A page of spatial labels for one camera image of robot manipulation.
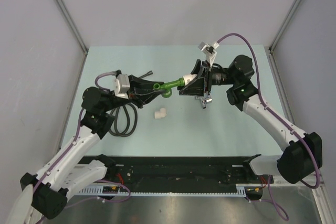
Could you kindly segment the white straight pipe fitting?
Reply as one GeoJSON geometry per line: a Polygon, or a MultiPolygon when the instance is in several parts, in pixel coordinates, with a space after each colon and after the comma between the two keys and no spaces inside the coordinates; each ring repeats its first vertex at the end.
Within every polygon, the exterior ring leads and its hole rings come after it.
{"type": "Polygon", "coordinates": [[[182,76],[182,79],[184,81],[184,85],[188,85],[192,80],[196,78],[197,74],[185,74],[182,76]]]}

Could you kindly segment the green plastic faucet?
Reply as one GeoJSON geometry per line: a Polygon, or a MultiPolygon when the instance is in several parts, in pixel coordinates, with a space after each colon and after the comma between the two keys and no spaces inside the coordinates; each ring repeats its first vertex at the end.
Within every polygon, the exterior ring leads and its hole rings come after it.
{"type": "Polygon", "coordinates": [[[184,79],[183,78],[179,78],[179,79],[177,79],[175,81],[167,82],[167,83],[164,83],[164,84],[155,83],[153,85],[153,89],[156,89],[156,90],[165,90],[161,94],[161,96],[163,98],[169,98],[172,95],[172,88],[182,87],[184,85],[185,85],[184,79]]]}

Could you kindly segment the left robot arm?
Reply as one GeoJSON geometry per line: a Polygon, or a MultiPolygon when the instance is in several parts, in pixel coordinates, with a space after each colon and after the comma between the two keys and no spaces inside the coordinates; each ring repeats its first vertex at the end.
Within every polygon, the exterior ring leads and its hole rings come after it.
{"type": "Polygon", "coordinates": [[[33,212],[53,219],[68,201],[88,185],[115,178],[113,163],[103,156],[76,170],[78,162],[109,132],[115,117],[110,111],[127,104],[142,108],[166,92],[164,82],[149,81],[111,71],[98,75],[93,87],[85,89],[74,136],[34,174],[20,179],[22,192],[7,223],[31,223],[33,212]]]}

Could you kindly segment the white elbow pipe fitting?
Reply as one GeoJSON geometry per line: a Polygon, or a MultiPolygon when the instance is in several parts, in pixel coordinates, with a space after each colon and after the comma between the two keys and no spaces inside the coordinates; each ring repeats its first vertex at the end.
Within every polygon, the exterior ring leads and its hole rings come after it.
{"type": "Polygon", "coordinates": [[[158,111],[154,112],[155,119],[163,119],[167,116],[166,108],[160,108],[158,111]]]}

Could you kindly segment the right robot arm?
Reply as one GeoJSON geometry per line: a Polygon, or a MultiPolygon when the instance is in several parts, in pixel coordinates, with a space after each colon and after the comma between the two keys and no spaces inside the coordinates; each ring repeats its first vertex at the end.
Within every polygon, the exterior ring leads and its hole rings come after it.
{"type": "Polygon", "coordinates": [[[321,137],[315,132],[306,133],[278,114],[251,82],[254,73],[253,61],[245,55],[237,56],[227,68],[197,60],[191,72],[194,79],[179,87],[179,94],[204,97],[212,86],[229,85],[228,102],[261,125],[282,150],[281,155],[252,157],[242,169],[243,179],[254,183],[261,175],[276,175],[295,184],[315,174],[313,188],[317,188],[321,183],[321,137]]]}

